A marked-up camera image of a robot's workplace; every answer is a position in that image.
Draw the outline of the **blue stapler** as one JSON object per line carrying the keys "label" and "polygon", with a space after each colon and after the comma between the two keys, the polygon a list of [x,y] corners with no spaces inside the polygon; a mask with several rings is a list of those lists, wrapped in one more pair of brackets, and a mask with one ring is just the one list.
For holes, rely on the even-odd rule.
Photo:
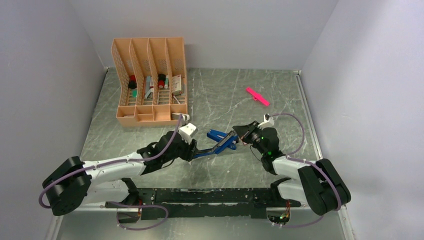
{"label": "blue stapler", "polygon": [[212,152],[215,154],[221,153],[226,148],[230,150],[236,150],[236,144],[239,142],[238,136],[234,131],[229,133],[221,132],[218,130],[211,129],[206,136],[217,142],[217,144],[212,148]]}
{"label": "blue stapler", "polygon": [[206,136],[212,139],[216,144],[207,149],[197,150],[193,156],[194,159],[209,156],[218,155],[225,149],[236,150],[236,144],[239,142],[237,134],[232,130],[228,133],[211,129]]}

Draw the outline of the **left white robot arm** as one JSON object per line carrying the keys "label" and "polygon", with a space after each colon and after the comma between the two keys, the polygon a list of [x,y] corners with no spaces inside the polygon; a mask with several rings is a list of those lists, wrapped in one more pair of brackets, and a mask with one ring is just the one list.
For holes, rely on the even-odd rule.
{"label": "left white robot arm", "polygon": [[39,203],[54,216],[71,213],[78,207],[100,202],[118,202],[134,207],[139,194],[131,178],[153,173],[177,158],[191,161],[197,151],[195,139],[167,132],[158,142],[116,158],[82,161],[79,156],[65,160],[42,183]]}

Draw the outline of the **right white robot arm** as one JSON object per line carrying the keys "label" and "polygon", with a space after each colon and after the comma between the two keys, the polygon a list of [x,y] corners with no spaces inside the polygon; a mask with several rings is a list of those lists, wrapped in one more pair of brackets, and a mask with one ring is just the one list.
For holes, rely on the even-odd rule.
{"label": "right white robot arm", "polygon": [[274,182],[270,202],[282,207],[288,200],[305,204],[319,215],[335,211],[352,199],[346,184],[331,161],[295,159],[284,154],[280,148],[277,130],[273,127],[260,128],[254,121],[247,125],[235,125],[233,130],[239,139],[261,154],[263,168],[281,179]]}

